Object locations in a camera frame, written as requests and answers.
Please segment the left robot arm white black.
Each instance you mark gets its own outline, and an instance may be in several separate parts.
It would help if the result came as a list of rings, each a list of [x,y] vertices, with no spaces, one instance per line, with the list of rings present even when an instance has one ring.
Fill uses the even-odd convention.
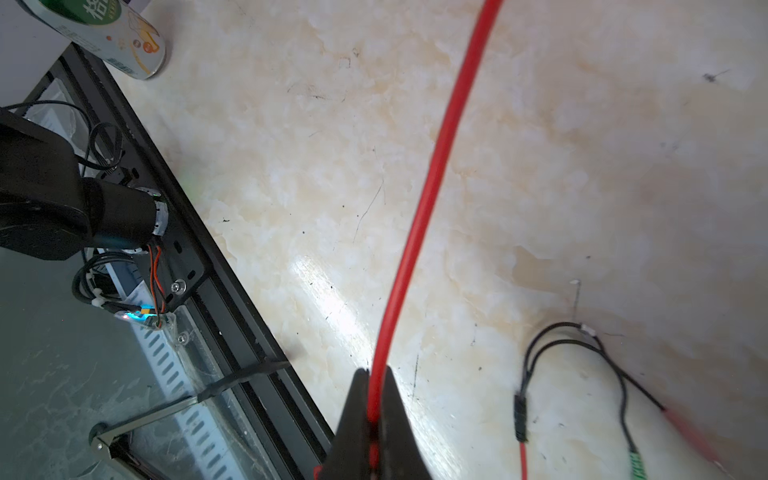
[[[62,136],[1,114],[1,246],[42,260],[86,247],[136,249],[162,236],[168,206],[140,190],[83,177]]]

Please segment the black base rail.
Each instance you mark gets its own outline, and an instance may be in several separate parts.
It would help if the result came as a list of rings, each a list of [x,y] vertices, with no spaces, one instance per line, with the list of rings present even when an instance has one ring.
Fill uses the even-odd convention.
[[[64,81],[92,121],[116,124],[126,136],[119,178],[158,189],[170,204],[170,227],[160,242],[160,277],[166,289],[183,280],[186,289],[171,302],[189,310],[201,344],[224,374],[260,360],[282,360],[269,331],[222,251],[193,208],[150,134],[107,66],[76,45],[50,69]],[[311,479],[325,459],[333,433],[297,373],[288,368],[235,386],[230,391],[256,442],[281,479]]]

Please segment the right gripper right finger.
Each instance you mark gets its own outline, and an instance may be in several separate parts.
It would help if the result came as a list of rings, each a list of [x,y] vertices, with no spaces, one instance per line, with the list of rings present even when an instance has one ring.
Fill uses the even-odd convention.
[[[431,480],[392,369],[386,369],[378,422],[380,479]]]

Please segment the green drink can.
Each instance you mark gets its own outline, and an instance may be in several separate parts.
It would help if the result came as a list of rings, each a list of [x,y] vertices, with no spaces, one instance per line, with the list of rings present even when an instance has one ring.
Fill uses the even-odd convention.
[[[147,80],[167,54],[160,32],[120,0],[25,0],[20,6],[124,74]]]

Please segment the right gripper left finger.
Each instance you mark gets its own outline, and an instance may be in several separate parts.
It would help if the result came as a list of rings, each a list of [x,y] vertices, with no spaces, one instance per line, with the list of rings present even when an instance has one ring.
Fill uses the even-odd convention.
[[[368,480],[371,424],[367,418],[369,371],[357,369],[326,460],[315,469],[319,480]]]

